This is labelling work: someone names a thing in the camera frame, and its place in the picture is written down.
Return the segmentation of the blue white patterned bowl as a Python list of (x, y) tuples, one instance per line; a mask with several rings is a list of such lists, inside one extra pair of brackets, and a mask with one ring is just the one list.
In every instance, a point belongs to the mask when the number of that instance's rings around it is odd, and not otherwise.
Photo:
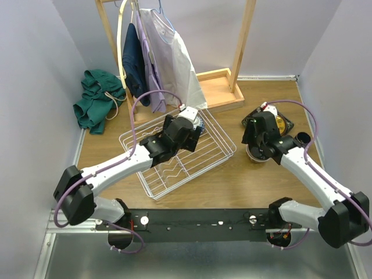
[(195, 118), (194, 123), (193, 123), (193, 127), (194, 127), (194, 130), (196, 130), (197, 128), (200, 128), (201, 134), (204, 133), (205, 124), (203, 122), (203, 119), (199, 115), (197, 115), (197, 117)]

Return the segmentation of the amber glass plate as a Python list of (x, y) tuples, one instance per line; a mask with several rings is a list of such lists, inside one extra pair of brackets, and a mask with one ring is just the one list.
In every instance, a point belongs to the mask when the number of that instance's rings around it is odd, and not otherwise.
[(285, 134), (287, 131), (287, 123), (282, 116), (278, 115), (276, 117), (276, 124), (277, 124), (280, 134), (281, 135)]

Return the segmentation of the beige ceramic bowl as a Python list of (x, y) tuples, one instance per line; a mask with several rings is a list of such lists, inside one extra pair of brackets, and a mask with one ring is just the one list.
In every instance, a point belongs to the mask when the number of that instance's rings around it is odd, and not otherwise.
[(264, 163), (270, 160), (269, 157), (263, 154), (263, 151), (255, 146), (246, 146), (246, 152), (253, 163)]

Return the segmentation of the black floral square plate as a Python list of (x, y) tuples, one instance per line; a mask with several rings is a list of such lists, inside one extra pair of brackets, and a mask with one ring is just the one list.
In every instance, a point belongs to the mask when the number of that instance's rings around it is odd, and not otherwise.
[[(255, 113), (260, 112), (261, 110), (262, 110), (261, 107), (257, 107), (256, 109), (251, 111), (247, 116), (245, 116), (241, 121), (243, 127), (245, 128), (247, 126), (248, 120), (251, 116), (253, 116)], [(269, 105), (264, 109), (264, 111), (274, 112), (274, 115), (276, 116), (277, 127), (282, 136), (287, 135), (294, 128), (295, 124), (292, 121), (290, 121), (287, 117), (285, 117), (281, 112), (279, 112), (275, 106)]]

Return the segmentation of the dark blue cup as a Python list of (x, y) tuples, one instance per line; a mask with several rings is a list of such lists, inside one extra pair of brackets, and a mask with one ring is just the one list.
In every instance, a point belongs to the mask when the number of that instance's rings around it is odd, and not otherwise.
[(305, 147), (311, 141), (310, 135), (306, 132), (297, 133), (295, 139), (300, 143), (302, 147)]

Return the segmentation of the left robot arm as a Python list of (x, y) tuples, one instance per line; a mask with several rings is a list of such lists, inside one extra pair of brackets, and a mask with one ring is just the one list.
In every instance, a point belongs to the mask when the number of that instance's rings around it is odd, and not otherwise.
[(68, 167), (53, 194), (57, 202), (55, 225), (64, 227), (57, 216), (62, 211), (71, 226), (94, 218), (108, 221), (117, 230), (124, 229), (129, 221), (126, 205), (121, 199), (104, 199), (99, 194), (134, 173), (168, 162), (181, 149), (193, 152), (203, 130), (203, 120), (198, 116), (190, 121), (167, 115), (160, 132), (142, 139), (127, 152), (84, 170)]

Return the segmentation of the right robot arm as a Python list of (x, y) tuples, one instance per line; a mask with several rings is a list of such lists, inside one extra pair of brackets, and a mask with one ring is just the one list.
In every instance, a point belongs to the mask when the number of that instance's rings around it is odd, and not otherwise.
[(248, 120), (242, 143), (260, 151), (264, 157), (294, 174), (316, 197), (320, 208), (281, 198), (269, 206), (267, 220), (275, 228), (296, 223), (320, 233), (333, 248), (340, 248), (369, 229), (369, 199), (339, 185), (305, 152), (290, 135), (282, 136), (276, 116), (269, 111), (256, 112)]

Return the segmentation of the wooden clothes rack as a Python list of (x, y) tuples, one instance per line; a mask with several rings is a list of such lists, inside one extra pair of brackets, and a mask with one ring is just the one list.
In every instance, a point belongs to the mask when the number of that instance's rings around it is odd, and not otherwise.
[[(104, 7), (105, 3), (106, 1), (95, 1), (116, 66), (118, 67), (116, 46), (117, 35), (114, 35), (112, 32)], [(237, 84), (237, 80), (255, 6), (256, 1), (246, 1), (232, 69), (224, 68), (198, 73), (196, 75), (198, 81), (201, 83), (201, 89), (204, 96), (206, 97), (208, 109), (211, 112), (225, 111), (243, 106), (245, 98)]]

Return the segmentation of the lavender shirt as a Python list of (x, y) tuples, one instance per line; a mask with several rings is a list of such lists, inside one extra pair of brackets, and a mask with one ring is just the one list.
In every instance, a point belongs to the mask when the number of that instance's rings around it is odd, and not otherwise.
[[(145, 70), (145, 81), (146, 81), (146, 92), (155, 91), (162, 89), (162, 84), (160, 80), (160, 74), (158, 72), (158, 66), (155, 62), (151, 62), (150, 47), (146, 38), (145, 30), (141, 21), (139, 11), (136, 11), (136, 21), (137, 21), (137, 33), (140, 41), (142, 55), (144, 60), (144, 70)], [(143, 97), (150, 102), (151, 110), (153, 113), (166, 111), (166, 102), (163, 92), (155, 92)]]

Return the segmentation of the white t-shirt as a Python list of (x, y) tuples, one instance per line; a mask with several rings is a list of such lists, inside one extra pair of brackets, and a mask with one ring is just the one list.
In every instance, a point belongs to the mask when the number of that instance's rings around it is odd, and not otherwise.
[(140, 9), (162, 88), (168, 105), (177, 106), (178, 99), (195, 109), (208, 107), (183, 39), (153, 9)]

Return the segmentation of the navy blue garment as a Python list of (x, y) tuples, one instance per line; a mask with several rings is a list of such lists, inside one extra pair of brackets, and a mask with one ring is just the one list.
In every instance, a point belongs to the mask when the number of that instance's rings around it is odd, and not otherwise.
[(126, 72), (126, 86), (132, 96), (138, 99), (141, 95), (148, 92), (149, 89), (145, 79), (145, 64), (141, 44), (135, 25), (132, 23), (127, 28), (122, 64)]

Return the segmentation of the green hoodie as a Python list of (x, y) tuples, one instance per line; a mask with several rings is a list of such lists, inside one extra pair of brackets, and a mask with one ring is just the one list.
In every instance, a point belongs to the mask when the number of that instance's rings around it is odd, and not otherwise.
[(90, 134), (101, 135), (105, 122), (114, 118), (108, 116), (109, 112), (118, 113), (126, 92), (114, 74), (100, 69), (86, 70), (81, 85), (81, 99), (73, 105), (78, 125)]

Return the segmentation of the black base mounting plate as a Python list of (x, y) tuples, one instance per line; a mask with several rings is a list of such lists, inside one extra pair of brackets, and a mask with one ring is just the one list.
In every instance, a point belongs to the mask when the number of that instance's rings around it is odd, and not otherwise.
[(150, 242), (265, 242), (288, 225), (273, 224), (264, 209), (132, 209), (134, 231)]

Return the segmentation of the aluminium frame rail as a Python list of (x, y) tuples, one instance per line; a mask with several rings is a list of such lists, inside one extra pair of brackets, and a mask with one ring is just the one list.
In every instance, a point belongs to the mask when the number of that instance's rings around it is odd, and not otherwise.
[[(81, 129), (80, 136), (79, 136), (78, 143), (77, 143), (77, 148), (76, 148), (73, 161), (72, 161), (74, 165), (78, 164), (81, 150), (83, 147), (85, 134), (86, 134), (86, 130)], [(48, 232), (48, 230), (46, 230), (44, 241), (43, 241), (42, 248), (41, 248), (41, 253), (40, 253), (38, 263), (36, 266), (36, 270), (34, 273), (34, 278), (45, 279), (47, 277), (47, 270), (48, 270), (49, 263), (51, 261), (55, 239), (56, 239), (56, 233)]]

